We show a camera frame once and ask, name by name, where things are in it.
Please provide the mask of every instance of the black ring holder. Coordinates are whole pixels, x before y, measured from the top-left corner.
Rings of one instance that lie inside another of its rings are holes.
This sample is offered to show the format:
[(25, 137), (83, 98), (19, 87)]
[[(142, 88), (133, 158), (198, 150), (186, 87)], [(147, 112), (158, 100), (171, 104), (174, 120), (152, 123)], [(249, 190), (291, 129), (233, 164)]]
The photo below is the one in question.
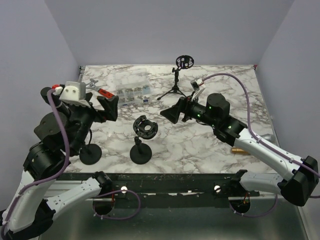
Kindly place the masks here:
[(135, 164), (146, 164), (152, 157), (152, 150), (139, 138), (152, 139), (158, 132), (158, 124), (151, 122), (145, 115), (142, 115), (134, 121), (133, 130), (137, 136), (134, 137), (135, 145), (130, 150), (130, 158)]
[(178, 87), (178, 82), (179, 82), (179, 71), (181, 69), (189, 69), (191, 68), (194, 64), (195, 64), (195, 60), (188, 55), (182, 55), (179, 56), (176, 60), (175, 60), (175, 64), (177, 66), (177, 68), (172, 68), (172, 72), (174, 73), (174, 85), (171, 88), (171, 90), (167, 91), (165, 94), (163, 94), (162, 96), (158, 97), (157, 100), (159, 101), (160, 99), (162, 99), (164, 96), (168, 95), (168, 94), (179, 94), (179, 95), (183, 95), (184, 97), (187, 97)]

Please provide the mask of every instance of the black circular base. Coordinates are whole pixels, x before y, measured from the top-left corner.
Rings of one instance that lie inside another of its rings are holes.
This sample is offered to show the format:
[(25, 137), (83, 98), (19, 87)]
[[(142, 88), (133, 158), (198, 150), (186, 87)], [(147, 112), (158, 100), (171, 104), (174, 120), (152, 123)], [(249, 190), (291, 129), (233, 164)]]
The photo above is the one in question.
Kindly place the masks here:
[(89, 144), (80, 150), (80, 161), (85, 165), (97, 163), (102, 156), (102, 150), (97, 144)]
[(245, 214), (246, 212), (248, 212), (251, 206), (250, 202), (244, 204), (243, 200), (231, 200), (229, 201), (229, 203), (231, 204), (234, 210), (241, 214)]
[(151, 148), (147, 144), (141, 143), (140, 149), (141, 153), (138, 150), (138, 146), (134, 145), (130, 150), (130, 158), (135, 164), (146, 164), (152, 157)]

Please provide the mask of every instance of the silver metal floor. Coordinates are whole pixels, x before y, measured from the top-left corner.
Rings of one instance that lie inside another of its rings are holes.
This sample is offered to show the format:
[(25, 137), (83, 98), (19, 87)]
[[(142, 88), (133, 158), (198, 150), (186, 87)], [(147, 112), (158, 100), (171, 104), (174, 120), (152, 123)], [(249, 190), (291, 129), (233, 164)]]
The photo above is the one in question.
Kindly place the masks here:
[[(259, 214), (273, 199), (253, 199), (248, 214)], [(115, 216), (133, 209), (116, 209)], [(245, 218), (229, 208), (142, 209), (130, 220), (101, 220), (92, 202), (84, 201), (62, 215), (40, 240), (307, 240), (297, 207), (284, 199), (262, 218)]]

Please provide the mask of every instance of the white wall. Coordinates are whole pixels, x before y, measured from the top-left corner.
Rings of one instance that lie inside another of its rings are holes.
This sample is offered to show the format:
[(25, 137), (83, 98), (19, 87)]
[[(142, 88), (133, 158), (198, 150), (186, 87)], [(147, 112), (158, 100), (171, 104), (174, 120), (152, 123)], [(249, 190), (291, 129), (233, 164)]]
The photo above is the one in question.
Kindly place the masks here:
[[(257, 68), (282, 148), (320, 163), (320, 1), (295, 0)], [(320, 195), (320, 187), (315, 195)], [(320, 201), (307, 207), (320, 236)]]
[(293, 0), (45, 0), (81, 65), (257, 64)]
[(43, 0), (0, 1), (0, 210), (16, 191), (34, 128), (51, 112), (43, 87), (76, 80), (78, 64)]

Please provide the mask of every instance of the wire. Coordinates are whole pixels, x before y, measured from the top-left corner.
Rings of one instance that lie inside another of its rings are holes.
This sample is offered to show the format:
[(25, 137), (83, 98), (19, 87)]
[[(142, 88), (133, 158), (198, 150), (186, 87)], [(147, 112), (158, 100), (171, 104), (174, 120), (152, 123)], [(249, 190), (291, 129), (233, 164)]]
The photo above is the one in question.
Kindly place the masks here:
[(273, 210), (275, 210), (277, 204), (278, 204), (278, 195), (276, 194), (276, 195), (275, 195), (275, 198), (274, 198), (274, 204), (273, 204), (273, 206), (272, 206), (268, 211), (266, 211), (266, 212), (264, 212), (264, 213), (262, 213), (262, 214), (258, 214), (258, 215), (245, 215), (245, 214), (243, 214), (243, 213), (237, 212), (237, 211), (232, 207), (231, 203), (229, 203), (229, 206), (230, 206), (231, 210), (232, 210), (235, 214), (237, 214), (237, 215), (239, 215), (239, 216), (242, 216), (242, 217), (245, 217), (245, 218), (260, 218), (260, 217), (264, 217), (264, 216), (270, 214)]
[[(210, 76), (207, 76), (205, 77), (204, 79), (202, 79), (202, 81), (206, 81), (210, 78), (213, 78), (213, 77), (217, 77), (217, 76), (228, 76), (228, 77), (231, 77), (233, 79), (235, 79), (242, 87), (243, 91), (244, 91), (244, 94), (245, 94), (245, 98), (246, 98), (246, 108), (247, 108), (247, 124), (248, 124), (248, 130), (251, 134), (251, 136), (255, 139), (255, 140), (258, 140), (259, 138), (255, 135), (255, 133), (253, 132), (252, 128), (251, 128), (251, 122), (250, 122), (250, 100), (249, 100), (249, 94), (247, 92), (247, 89), (245, 87), (245, 85), (234, 75), (230, 74), (230, 73), (216, 73), (216, 74), (212, 74)], [(297, 164), (299, 165), (300, 167), (303, 167), (305, 169), (307, 169), (308, 171), (310, 171), (311, 173), (313, 173), (314, 175), (316, 175), (318, 178), (320, 178), (320, 174), (318, 172), (316, 172), (315, 170), (313, 170), (312, 168), (304, 165), (303, 163), (301, 162), (298, 162), (294, 159), (291, 159), (289, 156), (283, 154), (282, 152), (278, 151), (277, 149), (275, 149), (274, 147), (268, 145), (267, 143), (265, 143), (263, 140), (260, 140), (259, 141), (263, 146), (265, 146), (267, 149), (273, 151), (274, 153), (278, 154), (279, 156), (283, 157), (284, 159), (288, 160), (290, 163), (294, 163), (294, 164)], [(319, 196), (310, 196), (312, 199), (318, 199), (320, 198), (320, 195)]]
[(90, 139), (89, 139), (88, 145), (91, 143), (91, 140), (92, 140), (92, 130), (91, 130), (91, 128), (89, 129), (89, 133), (90, 133)]
[(248, 192), (245, 193), (244, 199), (243, 199), (243, 204), (246, 204), (246, 198), (248, 197), (248, 202), (250, 202), (250, 196)]
[(51, 106), (52, 108), (52, 112), (53, 112), (53, 115), (56, 119), (56, 122), (58, 123), (58, 126), (60, 128), (60, 131), (61, 131), (61, 135), (62, 135), (62, 138), (63, 138), (63, 143), (64, 143), (64, 149), (65, 149), (65, 159), (64, 159), (64, 164), (63, 164), (63, 167), (60, 169), (60, 171), (58, 171), (56, 174), (52, 175), (51, 177), (48, 177), (48, 178), (45, 178), (45, 179), (41, 179), (41, 180), (38, 180), (38, 181), (34, 181), (30, 184), (27, 184), (25, 185), (23, 188), (21, 188), (21, 190), (18, 192), (17, 196), (13, 199), (12, 201), (12, 204), (11, 206), (9, 207), (9, 210), (8, 210), (8, 213), (5, 217), (5, 220), (3, 221), (3, 226), (1, 228), (1, 237), (3, 240), (6, 240), (6, 236), (5, 236), (5, 228), (8, 224), (8, 220), (10, 219), (20, 197), (31, 187), (35, 186), (35, 185), (39, 185), (39, 184), (43, 184), (43, 183), (46, 183), (48, 181), (51, 181), (51, 180), (54, 180), (56, 179), (57, 177), (59, 177), (64, 171), (65, 169), (67, 168), (67, 166), (69, 165), (69, 157), (70, 157), (70, 146), (69, 146), (69, 140), (68, 140), (68, 135), (66, 133), (66, 129), (64, 127), (64, 124), (59, 116), (59, 113), (58, 113), (58, 110), (55, 106), (55, 103), (54, 103), (54, 100), (52, 98), (52, 93), (54, 93), (55, 90), (54, 89), (50, 89), (46, 96), (48, 98), (48, 102), (49, 102), (49, 105)]
[(98, 195), (98, 196), (96, 196), (96, 198), (105, 197), (105, 196), (108, 196), (108, 195), (113, 195), (113, 194), (122, 193), (122, 192), (129, 192), (129, 193), (133, 194), (138, 200), (138, 207), (137, 207), (136, 211), (132, 215), (125, 216), (125, 217), (111, 217), (111, 216), (99, 215), (96, 212), (95, 205), (92, 204), (92, 209), (94, 211), (94, 216), (98, 216), (101, 219), (110, 219), (110, 220), (128, 220), (128, 219), (131, 219), (134, 216), (136, 216), (140, 212), (140, 209), (141, 209), (141, 200), (140, 200), (139, 195), (137, 193), (135, 193), (134, 191), (131, 191), (131, 190), (116, 190), (116, 191), (111, 191), (111, 192), (108, 192), (108, 193), (105, 193), (105, 194), (102, 194), (102, 195)]

